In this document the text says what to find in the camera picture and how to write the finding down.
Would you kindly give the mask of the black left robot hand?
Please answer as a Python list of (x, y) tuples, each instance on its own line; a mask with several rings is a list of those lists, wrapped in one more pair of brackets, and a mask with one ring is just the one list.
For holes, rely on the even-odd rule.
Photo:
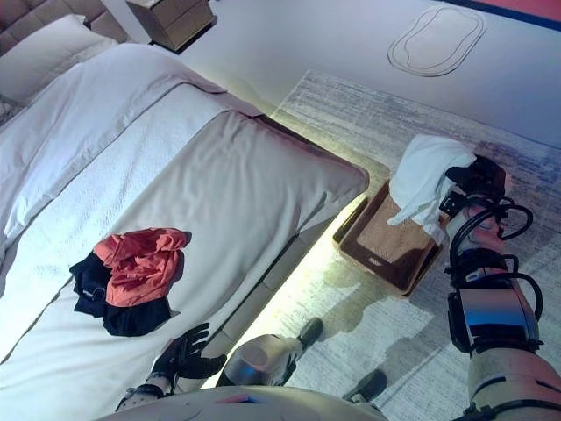
[(203, 323), (172, 339), (154, 361), (151, 374), (175, 382), (178, 378), (201, 380), (219, 373), (227, 356), (202, 355), (208, 336), (209, 323)]

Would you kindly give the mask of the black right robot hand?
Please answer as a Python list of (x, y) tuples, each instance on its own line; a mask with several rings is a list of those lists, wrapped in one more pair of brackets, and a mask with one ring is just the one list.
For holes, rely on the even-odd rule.
[(482, 155), (476, 154), (469, 167), (451, 167), (444, 174), (459, 189), (451, 190), (439, 205), (439, 210), (450, 218), (465, 207), (497, 205), (505, 197), (505, 170)]

